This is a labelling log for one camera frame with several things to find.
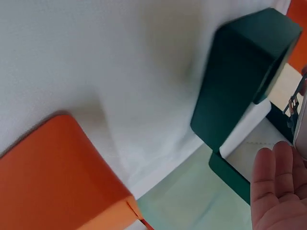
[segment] green base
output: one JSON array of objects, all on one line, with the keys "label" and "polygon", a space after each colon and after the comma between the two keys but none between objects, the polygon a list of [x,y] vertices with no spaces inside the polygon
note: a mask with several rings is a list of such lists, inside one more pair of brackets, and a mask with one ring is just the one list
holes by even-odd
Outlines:
[{"label": "green base", "polygon": [[[287,115],[272,104],[267,119],[289,142],[293,142],[291,129],[287,127]],[[209,160],[210,168],[243,200],[250,205],[250,182],[245,179],[233,166],[222,158],[219,152],[213,153]]]}]

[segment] white surface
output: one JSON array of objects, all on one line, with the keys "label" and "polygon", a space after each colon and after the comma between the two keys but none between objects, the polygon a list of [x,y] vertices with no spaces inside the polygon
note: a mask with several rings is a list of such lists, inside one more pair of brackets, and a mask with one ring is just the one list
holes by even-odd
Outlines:
[{"label": "white surface", "polygon": [[220,147],[221,156],[226,159],[228,155],[251,133],[251,131],[265,118],[271,110],[268,98],[259,104],[251,103],[242,118]]},{"label": "white surface", "polygon": [[140,196],[202,143],[189,122],[217,26],[289,2],[1,1],[0,152],[66,110]]},{"label": "white surface", "polygon": [[272,149],[274,144],[281,140],[287,141],[265,118],[226,160],[250,181],[253,163],[258,150],[264,147]]},{"label": "white surface", "polygon": [[304,159],[307,159],[307,91],[304,95],[301,111],[295,128],[293,144]]}]

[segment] dark green holder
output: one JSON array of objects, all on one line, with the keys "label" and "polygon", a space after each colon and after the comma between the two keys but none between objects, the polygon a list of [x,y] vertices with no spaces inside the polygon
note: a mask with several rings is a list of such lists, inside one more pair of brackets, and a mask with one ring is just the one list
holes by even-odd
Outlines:
[{"label": "dark green holder", "polygon": [[[213,150],[212,170],[248,203],[249,182],[219,148],[247,107],[269,95],[301,33],[298,24],[269,8],[221,26],[214,36],[191,128]],[[276,106],[267,117],[293,139]]]}]

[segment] hand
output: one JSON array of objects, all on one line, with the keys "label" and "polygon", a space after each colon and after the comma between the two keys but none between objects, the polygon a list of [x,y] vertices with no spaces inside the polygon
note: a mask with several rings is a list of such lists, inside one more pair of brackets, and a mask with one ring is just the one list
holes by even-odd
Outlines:
[{"label": "hand", "polygon": [[307,168],[284,141],[255,158],[251,216],[254,230],[307,229]]}]

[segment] orange object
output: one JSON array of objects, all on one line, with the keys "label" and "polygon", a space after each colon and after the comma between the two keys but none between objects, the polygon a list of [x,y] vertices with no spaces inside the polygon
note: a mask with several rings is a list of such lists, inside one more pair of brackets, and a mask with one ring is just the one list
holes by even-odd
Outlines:
[{"label": "orange object", "polygon": [[1,230],[122,230],[137,219],[134,197],[69,115],[0,159]]},{"label": "orange object", "polygon": [[303,27],[303,33],[289,59],[289,64],[301,72],[307,64],[307,0],[291,0],[287,16]]}]

